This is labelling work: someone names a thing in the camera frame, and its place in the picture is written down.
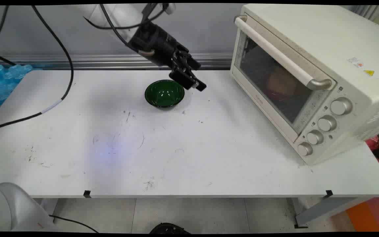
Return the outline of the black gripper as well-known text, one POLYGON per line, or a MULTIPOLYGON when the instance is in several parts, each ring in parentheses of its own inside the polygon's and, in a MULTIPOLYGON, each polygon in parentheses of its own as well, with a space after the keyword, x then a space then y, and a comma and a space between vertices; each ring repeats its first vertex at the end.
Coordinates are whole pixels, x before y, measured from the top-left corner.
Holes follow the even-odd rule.
POLYGON ((199 70, 201 64, 191 56, 187 48, 160 26, 154 23, 141 25, 129 43, 155 65, 171 68, 169 77, 184 89, 195 88, 203 91, 207 87, 191 71, 199 70))

